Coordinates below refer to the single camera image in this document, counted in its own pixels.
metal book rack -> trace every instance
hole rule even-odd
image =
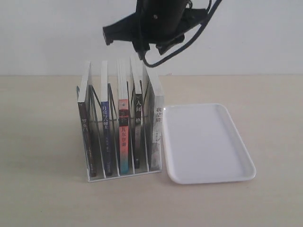
[[[136,175],[144,175],[144,174],[151,174],[151,173],[158,173],[162,170],[161,164],[161,150],[159,151],[160,157],[160,166],[159,169],[151,170],[149,167],[149,154],[147,149],[148,140],[152,141],[151,138],[147,138],[146,133],[146,118],[144,117],[144,104],[142,104],[143,108],[143,115],[142,115],[142,129],[141,129],[141,153],[140,153],[140,167],[134,167],[134,135],[131,121],[134,119],[129,114],[129,154],[128,154],[128,173],[127,174],[120,174],[119,169],[119,117],[117,115],[117,104],[115,105],[112,89],[110,83],[108,83],[108,99],[109,99],[109,110],[110,110],[110,118],[109,118],[109,127],[111,130],[111,143],[112,143],[112,155],[113,155],[113,162],[112,162],[112,169],[113,174],[111,176],[106,176],[105,174],[105,166],[104,166],[104,152],[105,151],[105,138],[103,135],[103,121],[102,117],[98,117],[97,112],[101,113],[101,103],[98,99],[98,96],[95,92],[95,89],[92,85],[88,85],[88,95],[89,95],[89,111],[90,118],[89,118],[89,131],[92,137],[92,152],[94,157],[94,162],[97,168],[97,176],[91,177],[89,175],[89,163],[87,158],[87,153],[85,150],[84,144],[84,151],[87,163],[87,174],[88,174],[88,182],[98,182],[98,181],[105,181],[110,179],[118,179],[122,177],[129,177],[129,176],[136,176]],[[79,95],[79,87],[77,86],[77,96]],[[132,103],[132,99],[129,99],[129,106],[128,110],[130,111],[130,106]]]

white tray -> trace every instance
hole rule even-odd
[[[221,104],[166,106],[163,142],[170,178],[180,184],[246,181],[256,168]]]

book spine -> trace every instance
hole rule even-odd
[[[135,95],[135,122],[134,122],[134,167],[140,168],[141,129],[142,129],[142,94]]]
[[[128,99],[119,100],[120,174],[128,173]]]
[[[103,134],[105,139],[105,153],[104,153],[104,169],[105,175],[111,176],[112,171],[112,149],[111,149],[111,138],[110,138],[110,128],[109,128],[109,103],[101,102],[101,112],[102,112],[102,125]]]
[[[89,176],[96,177],[97,169],[93,158],[92,144],[91,144],[91,138],[89,133],[89,120],[88,120],[88,114],[87,114],[85,103],[78,103],[78,108],[79,108],[79,114],[81,120],[84,148],[85,148],[87,162],[89,166]]]
[[[155,100],[152,126],[151,170],[160,169],[160,153],[162,139],[163,104],[162,97]]]

beige table surface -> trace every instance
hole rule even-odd
[[[228,108],[253,180],[182,186],[163,162],[159,174],[87,183],[80,77],[0,77],[0,227],[302,227],[303,77],[161,81],[166,105]]]

white wall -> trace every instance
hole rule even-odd
[[[134,52],[132,45],[124,42],[107,47],[102,26],[132,13],[135,3],[2,0],[0,75],[80,75],[86,59],[98,74],[101,60]],[[193,3],[196,8],[207,6],[207,0]],[[160,66],[158,72],[303,74],[302,9],[301,0],[223,0],[197,42]],[[158,59],[151,53],[147,58]]]

